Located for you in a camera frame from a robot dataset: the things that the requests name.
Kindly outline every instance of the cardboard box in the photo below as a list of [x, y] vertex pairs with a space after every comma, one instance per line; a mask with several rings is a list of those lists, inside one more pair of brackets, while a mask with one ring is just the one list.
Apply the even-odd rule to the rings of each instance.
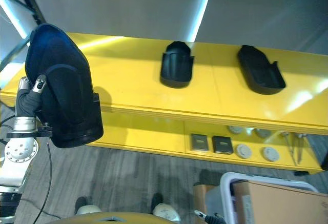
[[233, 183], [238, 224], [328, 224], [328, 195], [258, 181]]
[[[206, 193], [213, 189], [215, 186], [209, 185], [197, 185], [193, 187], [194, 192], [194, 209], [199, 210], [203, 213], [207, 213], [206, 207]], [[206, 224], [201, 218], [195, 215], [195, 224]]]

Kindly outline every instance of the yellow surface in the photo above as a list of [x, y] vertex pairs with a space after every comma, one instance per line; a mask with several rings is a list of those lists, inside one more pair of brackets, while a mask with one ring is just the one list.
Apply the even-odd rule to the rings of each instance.
[[[92, 146], [133, 150], [162, 155], [187, 157], [201, 160], [227, 162], [258, 167], [321, 172], [322, 169], [309, 145], [305, 140], [302, 161], [300, 165], [294, 165], [288, 147], [279, 132], [272, 132], [267, 139], [259, 138], [251, 129], [244, 130], [241, 134], [233, 135], [226, 126], [217, 124], [205, 124], [194, 121], [179, 121], [167, 118], [142, 117], [127, 114], [114, 114], [103, 112], [104, 136]], [[197, 152], [191, 149], [190, 134], [198, 133], [208, 136], [209, 152]], [[213, 151], [211, 138], [213, 135], [228, 136], [232, 138], [234, 151], [237, 145], [248, 145], [252, 150], [252, 157], [242, 159], [236, 154], [224, 155]], [[265, 147], [275, 148], [280, 159], [276, 162], [267, 161], [262, 156]], [[298, 148], [295, 148], [297, 160]]]
[[[277, 60], [287, 87], [251, 91], [238, 66], [239, 46], [189, 43], [195, 56], [188, 87], [159, 82], [168, 40], [69, 34], [86, 55], [103, 111], [212, 124], [328, 134], [328, 56], [260, 48]], [[24, 70], [1, 92], [14, 105]]]

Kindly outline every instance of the gray round disc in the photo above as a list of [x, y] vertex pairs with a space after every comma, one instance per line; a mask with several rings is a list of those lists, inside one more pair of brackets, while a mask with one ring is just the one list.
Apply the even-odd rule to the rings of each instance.
[[237, 155], [240, 156], [241, 158], [247, 159], [252, 156], [252, 150], [246, 145], [238, 145]]
[[267, 138], [271, 135], [271, 131], [267, 129], [255, 129], [255, 132], [257, 135], [261, 138]]
[[277, 152], [276, 149], [272, 147], [265, 147], [263, 150], [263, 155], [266, 160], [268, 161], [277, 161], [279, 160], [279, 153]]
[[233, 134], [239, 134], [242, 132], [243, 128], [242, 127], [238, 127], [238, 126], [228, 126], [228, 129], [230, 132], [232, 132]]

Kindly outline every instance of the gray wall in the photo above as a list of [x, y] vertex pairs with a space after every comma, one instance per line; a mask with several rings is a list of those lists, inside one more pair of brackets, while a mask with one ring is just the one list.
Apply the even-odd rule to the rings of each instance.
[[[186, 40], [200, 0], [36, 0], [65, 31]], [[32, 17], [16, 5], [27, 32]], [[0, 57], [20, 37], [0, 18]], [[209, 0], [196, 41], [328, 54], [328, 0]], [[19, 62], [24, 60], [21, 54]]]
[[209, 0], [196, 40], [328, 54], [327, 32], [328, 0]]

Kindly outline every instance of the gray carpet floor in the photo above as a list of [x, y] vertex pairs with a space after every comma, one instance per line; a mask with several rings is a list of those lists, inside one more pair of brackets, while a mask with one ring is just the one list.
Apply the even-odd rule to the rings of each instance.
[[[1, 106], [1, 120], [13, 114]], [[7, 128], [2, 128], [4, 138]], [[310, 135], [310, 143], [321, 162], [328, 151], [328, 137]], [[192, 186], [196, 183], [218, 185], [225, 172], [267, 175], [303, 180], [319, 192], [328, 193], [328, 172], [294, 176], [293, 171], [248, 167], [148, 153], [81, 146], [59, 149], [51, 144], [52, 188], [37, 223], [48, 223], [74, 215], [75, 201], [90, 196], [103, 211], [150, 212], [151, 198], [160, 192], [164, 202], [180, 214], [182, 223], [193, 223]], [[39, 212], [49, 181], [46, 140], [34, 159], [25, 193], [16, 213], [16, 222], [32, 223]]]

